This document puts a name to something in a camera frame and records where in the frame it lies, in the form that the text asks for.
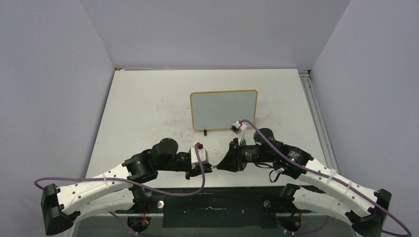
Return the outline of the yellow framed whiteboard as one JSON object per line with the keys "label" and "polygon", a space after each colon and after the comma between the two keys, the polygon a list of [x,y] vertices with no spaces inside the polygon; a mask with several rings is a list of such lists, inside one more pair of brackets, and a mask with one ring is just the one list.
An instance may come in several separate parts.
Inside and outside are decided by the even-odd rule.
{"label": "yellow framed whiteboard", "polygon": [[230,129],[237,120],[254,122],[257,101],[255,89],[192,92],[192,128],[195,131],[220,131]]}

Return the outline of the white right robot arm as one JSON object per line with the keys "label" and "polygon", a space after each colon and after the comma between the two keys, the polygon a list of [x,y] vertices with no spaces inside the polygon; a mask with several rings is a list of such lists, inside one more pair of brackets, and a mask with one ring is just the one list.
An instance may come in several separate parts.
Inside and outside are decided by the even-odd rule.
{"label": "white right robot arm", "polygon": [[299,185],[286,184],[281,189],[278,202],[270,201],[269,212],[309,210],[339,219],[363,237],[381,235],[387,217],[385,212],[391,200],[390,192],[353,183],[306,151],[277,141],[269,128],[255,132],[253,139],[253,145],[247,145],[243,139],[233,139],[217,169],[239,172],[248,163],[253,163],[320,190],[314,192]]}

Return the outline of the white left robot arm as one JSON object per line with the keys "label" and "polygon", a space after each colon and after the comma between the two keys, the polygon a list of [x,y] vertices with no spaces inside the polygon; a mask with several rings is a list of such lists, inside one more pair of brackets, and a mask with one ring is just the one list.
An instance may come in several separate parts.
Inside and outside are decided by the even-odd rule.
{"label": "white left robot arm", "polygon": [[146,186],[159,171],[185,172],[185,178],[211,173],[208,152],[199,142],[188,152],[179,152],[178,143],[164,138],[151,149],[133,155],[114,168],[93,178],[72,178],[73,184],[42,188],[41,209],[47,236],[60,234],[85,218],[116,210],[139,213],[147,207],[145,190],[166,196],[180,197]]}

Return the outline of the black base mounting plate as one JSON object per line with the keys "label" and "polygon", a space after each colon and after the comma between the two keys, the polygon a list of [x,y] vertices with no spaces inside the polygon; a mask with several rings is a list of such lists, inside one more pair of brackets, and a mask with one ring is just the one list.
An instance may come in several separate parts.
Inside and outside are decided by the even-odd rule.
{"label": "black base mounting plate", "polygon": [[297,220],[301,211],[280,198],[282,186],[205,188],[188,197],[153,192],[150,197],[118,214],[161,217],[164,228],[276,228],[274,216]]}

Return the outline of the aluminium front frame rail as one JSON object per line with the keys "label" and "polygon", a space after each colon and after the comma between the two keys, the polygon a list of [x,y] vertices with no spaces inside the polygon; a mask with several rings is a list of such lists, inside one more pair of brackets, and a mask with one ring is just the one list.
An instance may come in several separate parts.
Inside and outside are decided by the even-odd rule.
{"label": "aluminium front frame rail", "polygon": [[[279,201],[271,200],[268,206],[270,213],[293,212],[297,209],[309,210],[340,220],[347,218],[346,213],[351,211],[342,201],[332,196],[311,192],[304,188],[296,191],[292,201],[286,201],[284,198]],[[133,196],[128,194],[128,190],[122,190],[83,205],[79,209],[80,215],[76,218],[76,222],[108,212],[145,213],[148,209],[148,202],[135,204]]]}

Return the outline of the aluminium right side rail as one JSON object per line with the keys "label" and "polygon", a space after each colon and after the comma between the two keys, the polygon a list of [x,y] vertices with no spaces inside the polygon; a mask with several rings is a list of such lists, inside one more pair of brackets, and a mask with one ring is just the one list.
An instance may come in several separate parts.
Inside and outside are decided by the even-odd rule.
{"label": "aluminium right side rail", "polygon": [[319,105],[315,96],[315,92],[310,77],[310,70],[298,70],[299,78],[307,99],[307,103],[312,114],[312,118],[315,124],[315,128],[320,141],[320,146],[326,161],[328,168],[334,169],[337,173],[340,173],[331,141],[323,120],[323,116],[319,109]]}

